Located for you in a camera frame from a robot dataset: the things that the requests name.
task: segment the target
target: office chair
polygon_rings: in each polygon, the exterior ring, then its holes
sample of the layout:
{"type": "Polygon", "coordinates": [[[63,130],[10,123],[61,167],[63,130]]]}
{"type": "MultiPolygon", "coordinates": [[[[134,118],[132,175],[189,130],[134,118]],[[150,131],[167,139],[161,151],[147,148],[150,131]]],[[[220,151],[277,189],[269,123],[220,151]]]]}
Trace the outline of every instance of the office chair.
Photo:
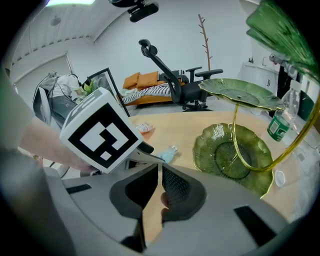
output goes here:
{"type": "MultiPolygon", "coordinates": [[[[33,111],[37,118],[46,123],[48,126],[51,125],[51,109],[47,98],[47,93],[46,90],[40,86],[37,87],[35,96],[33,98],[33,111]]],[[[69,166],[61,164],[56,170],[62,178],[69,170],[69,166]]]]}
{"type": "Polygon", "coordinates": [[[182,106],[182,108],[188,108],[184,112],[192,111],[210,111],[206,106],[206,99],[208,94],[199,88],[199,84],[202,82],[194,81],[194,75],[196,77],[203,77],[203,80],[209,79],[212,75],[222,73],[222,69],[214,69],[204,71],[195,74],[195,70],[201,67],[191,68],[187,71],[190,72],[190,83],[183,86],[180,85],[178,78],[172,73],[172,71],[157,57],[158,50],[154,45],[151,45],[149,40],[141,39],[139,41],[141,45],[141,52],[144,56],[150,58],[165,74],[164,77],[169,85],[172,101],[182,106]],[[188,102],[194,101],[194,105],[187,104],[188,102]]]}

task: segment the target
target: table surface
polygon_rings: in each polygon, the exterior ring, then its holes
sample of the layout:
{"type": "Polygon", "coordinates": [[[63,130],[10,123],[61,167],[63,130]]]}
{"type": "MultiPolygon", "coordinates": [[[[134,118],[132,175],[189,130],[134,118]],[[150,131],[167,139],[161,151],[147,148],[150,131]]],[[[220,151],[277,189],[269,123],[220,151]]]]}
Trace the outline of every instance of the table surface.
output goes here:
{"type": "MultiPolygon", "coordinates": [[[[166,150],[170,145],[175,145],[178,155],[171,164],[194,169],[198,172],[193,162],[193,146],[197,136],[202,131],[212,125],[219,123],[231,123],[233,112],[205,111],[205,112],[178,112],[150,115],[137,115],[130,117],[133,124],[138,125],[144,122],[153,125],[153,129],[144,135],[144,141],[154,147],[153,155],[166,150]]],[[[267,136],[266,128],[268,123],[253,114],[239,112],[236,123],[245,126],[255,132],[268,145],[273,159],[284,151],[286,146],[282,142],[276,142],[267,136]]],[[[294,158],[285,162],[281,170],[286,177],[292,180],[299,178],[297,163],[294,158]]],[[[143,211],[143,225],[145,239],[153,241],[162,229],[161,210],[164,208],[160,201],[160,196],[164,192],[161,185],[162,173],[159,172],[158,187],[153,194],[148,205],[143,211]]],[[[268,193],[262,197],[263,200],[278,210],[287,220],[293,212],[298,188],[295,183],[279,188],[273,181],[268,193]]]]}

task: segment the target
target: green glass bowl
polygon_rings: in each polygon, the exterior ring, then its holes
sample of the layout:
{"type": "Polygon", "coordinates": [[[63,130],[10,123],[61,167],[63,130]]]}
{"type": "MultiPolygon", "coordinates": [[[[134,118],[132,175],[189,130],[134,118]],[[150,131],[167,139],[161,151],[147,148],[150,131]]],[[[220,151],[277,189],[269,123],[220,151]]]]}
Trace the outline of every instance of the green glass bowl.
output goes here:
{"type": "MultiPolygon", "coordinates": [[[[264,167],[273,161],[269,148],[253,131],[236,125],[235,134],[248,164],[264,167]]],[[[232,124],[218,123],[205,128],[195,140],[193,162],[199,171],[231,179],[261,197],[273,182],[272,171],[253,172],[241,163],[232,139],[232,124]]]]}
{"type": "Polygon", "coordinates": [[[204,80],[199,87],[216,96],[229,99],[234,103],[268,111],[282,110],[284,104],[271,91],[254,83],[230,79],[215,78],[204,80]]]}

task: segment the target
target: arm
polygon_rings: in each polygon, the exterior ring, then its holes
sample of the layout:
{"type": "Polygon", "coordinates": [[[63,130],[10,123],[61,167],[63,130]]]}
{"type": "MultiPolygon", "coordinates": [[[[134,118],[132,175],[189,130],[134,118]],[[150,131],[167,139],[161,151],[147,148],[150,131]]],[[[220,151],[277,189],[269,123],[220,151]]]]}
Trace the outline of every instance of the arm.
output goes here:
{"type": "Polygon", "coordinates": [[[19,146],[32,154],[80,171],[94,169],[62,144],[57,130],[36,117],[26,127],[19,146]]]}

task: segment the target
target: black office chair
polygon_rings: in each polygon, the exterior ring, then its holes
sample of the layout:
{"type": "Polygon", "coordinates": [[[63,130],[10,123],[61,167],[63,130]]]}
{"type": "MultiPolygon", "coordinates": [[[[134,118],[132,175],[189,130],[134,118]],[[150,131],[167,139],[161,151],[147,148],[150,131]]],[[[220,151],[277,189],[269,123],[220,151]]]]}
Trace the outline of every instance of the black office chair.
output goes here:
{"type": "MultiPolygon", "coordinates": [[[[158,53],[157,48],[154,45],[151,45],[149,40],[147,39],[141,39],[139,41],[139,44],[141,45],[142,54],[150,58],[166,74],[164,78],[170,87],[171,98],[175,104],[180,105],[183,108],[188,108],[184,112],[210,111],[209,109],[207,109],[208,106],[206,106],[208,94],[205,91],[201,90],[198,86],[198,84],[200,84],[202,80],[194,81],[195,70],[198,70],[201,67],[186,70],[190,72],[190,83],[181,86],[178,78],[161,61],[161,59],[156,56],[158,53]],[[192,101],[194,101],[194,105],[187,104],[188,102],[192,101]]],[[[209,79],[211,75],[219,74],[222,72],[222,69],[215,69],[196,73],[195,76],[203,77],[203,80],[206,80],[209,79]]]]}

